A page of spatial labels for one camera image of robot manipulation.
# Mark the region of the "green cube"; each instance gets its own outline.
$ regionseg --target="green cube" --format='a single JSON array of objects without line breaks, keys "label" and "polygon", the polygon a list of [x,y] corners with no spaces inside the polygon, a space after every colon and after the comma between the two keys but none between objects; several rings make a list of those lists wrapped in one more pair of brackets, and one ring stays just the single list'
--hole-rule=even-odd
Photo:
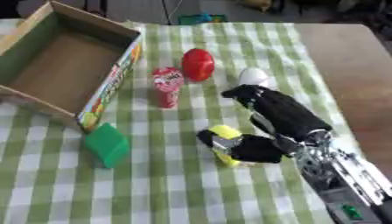
[{"label": "green cube", "polygon": [[113,168],[130,150],[127,138],[107,122],[87,135],[84,144],[107,168]]}]

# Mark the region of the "cardboard box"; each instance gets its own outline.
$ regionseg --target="cardboard box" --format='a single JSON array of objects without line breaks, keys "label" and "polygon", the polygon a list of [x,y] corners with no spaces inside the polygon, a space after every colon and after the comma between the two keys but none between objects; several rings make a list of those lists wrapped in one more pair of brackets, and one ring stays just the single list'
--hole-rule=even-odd
[{"label": "cardboard box", "polygon": [[0,42],[0,97],[92,130],[140,52],[138,31],[47,3]]}]

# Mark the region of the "printed label on box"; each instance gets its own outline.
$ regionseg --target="printed label on box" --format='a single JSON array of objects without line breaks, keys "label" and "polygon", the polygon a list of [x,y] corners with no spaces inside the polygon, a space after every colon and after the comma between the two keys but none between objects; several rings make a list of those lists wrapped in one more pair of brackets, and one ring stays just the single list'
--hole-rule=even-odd
[{"label": "printed label on box", "polygon": [[115,63],[108,77],[95,91],[86,107],[78,114],[77,119],[85,130],[93,130],[110,99],[129,75],[141,53],[140,37],[127,49],[125,54]]}]

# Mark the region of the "red ball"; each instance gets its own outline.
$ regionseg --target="red ball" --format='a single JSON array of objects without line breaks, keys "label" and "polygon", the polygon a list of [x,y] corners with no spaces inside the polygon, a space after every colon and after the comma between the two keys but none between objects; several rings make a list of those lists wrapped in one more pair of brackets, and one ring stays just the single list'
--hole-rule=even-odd
[{"label": "red ball", "polygon": [[213,74],[214,58],[208,51],[194,48],[184,54],[182,70],[184,76],[192,81],[204,81]]}]

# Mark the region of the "cable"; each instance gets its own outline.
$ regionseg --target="cable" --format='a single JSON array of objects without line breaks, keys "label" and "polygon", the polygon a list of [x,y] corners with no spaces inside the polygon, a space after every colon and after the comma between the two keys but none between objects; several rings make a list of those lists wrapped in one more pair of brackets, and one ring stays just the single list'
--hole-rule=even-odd
[{"label": "cable", "polygon": [[183,2],[184,2],[184,0],[179,0],[178,1],[177,5],[176,5],[176,8],[174,8],[174,10],[170,13],[170,15],[168,17],[169,22],[171,21],[172,15],[179,9],[179,6],[181,6],[181,4]]},{"label": "cable", "polygon": [[166,2],[165,2],[165,0],[161,0],[161,2],[162,2],[162,6],[164,7],[164,15],[166,16],[167,24],[171,25],[172,23],[170,22],[169,12],[167,11],[167,8],[166,8]]},{"label": "cable", "polygon": [[166,16],[166,21],[168,25],[172,25],[172,16],[174,13],[179,9],[179,6],[184,2],[184,0],[178,0],[178,3],[174,10],[169,14],[167,8],[166,8],[166,1],[162,0],[162,5],[164,6],[164,15]]}]

